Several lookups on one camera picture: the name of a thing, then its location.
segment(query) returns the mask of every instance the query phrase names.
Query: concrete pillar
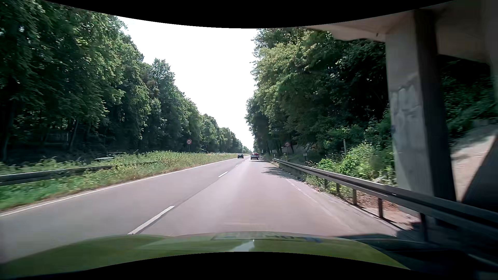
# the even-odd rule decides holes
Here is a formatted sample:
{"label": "concrete pillar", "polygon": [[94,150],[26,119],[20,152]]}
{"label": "concrete pillar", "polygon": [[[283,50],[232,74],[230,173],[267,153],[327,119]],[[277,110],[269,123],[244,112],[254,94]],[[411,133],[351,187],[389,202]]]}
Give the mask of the concrete pillar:
{"label": "concrete pillar", "polygon": [[[491,78],[498,100],[498,0],[482,0],[481,19],[484,42],[489,58]],[[481,166],[474,174],[462,203],[498,212],[498,134]]]}
{"label": "concrete pillar", "polygon": [[385,47],[398,186],[454,201],[432,12],[410,11]]}

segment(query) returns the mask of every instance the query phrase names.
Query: white sky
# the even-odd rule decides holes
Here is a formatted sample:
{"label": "white sky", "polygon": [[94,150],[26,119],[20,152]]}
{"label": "white sky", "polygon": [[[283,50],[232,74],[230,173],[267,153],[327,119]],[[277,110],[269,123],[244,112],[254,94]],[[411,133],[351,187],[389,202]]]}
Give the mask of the white sky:
{"label": "white sky", "polygon": [[199,108],[228,127],[252,150],[253,136],[244,116],[255,90],[250,74],[256,29],[174,25],[119,17],[144,62],[165,59],[176,86]]}

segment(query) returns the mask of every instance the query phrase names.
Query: car hood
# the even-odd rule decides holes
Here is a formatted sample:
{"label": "car hood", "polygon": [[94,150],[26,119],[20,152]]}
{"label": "car hood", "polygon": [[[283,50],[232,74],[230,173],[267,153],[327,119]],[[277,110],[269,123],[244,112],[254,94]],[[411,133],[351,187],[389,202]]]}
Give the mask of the car hood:
{"label": "car hood", "polygon": [[179,237],[138,234],[91,239],[1,264],[0,271],[3,279],[9,279],[217,252],[312,254],[408,269],[371,246],[354,240],[278,232],[228,232]]}

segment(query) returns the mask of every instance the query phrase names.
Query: road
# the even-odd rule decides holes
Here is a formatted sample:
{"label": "road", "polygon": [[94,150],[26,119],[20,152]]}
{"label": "road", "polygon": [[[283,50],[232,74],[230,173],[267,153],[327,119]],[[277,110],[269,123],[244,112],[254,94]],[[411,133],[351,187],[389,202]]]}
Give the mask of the road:
{"label": "road", "polygon": [[227,231],[396,233],[384,221],[246,156],[1,213],[0,263],[103,236]]}

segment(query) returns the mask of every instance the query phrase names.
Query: black border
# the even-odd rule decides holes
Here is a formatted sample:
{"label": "black border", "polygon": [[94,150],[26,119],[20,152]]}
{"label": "black border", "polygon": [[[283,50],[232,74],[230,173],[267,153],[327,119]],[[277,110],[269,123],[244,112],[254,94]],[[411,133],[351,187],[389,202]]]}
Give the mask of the black border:
{"label": "black border", "polygon": [[386,265],[342,258],[269,252],[192,254],[136,261],[82,272],[20,279],[162,278],[447,279]]}
{"label": "black border", "polygon": [[184,2],[52,0],[76,8],[170,24],[223,28],[276,28],[382,16],[449,1]]}

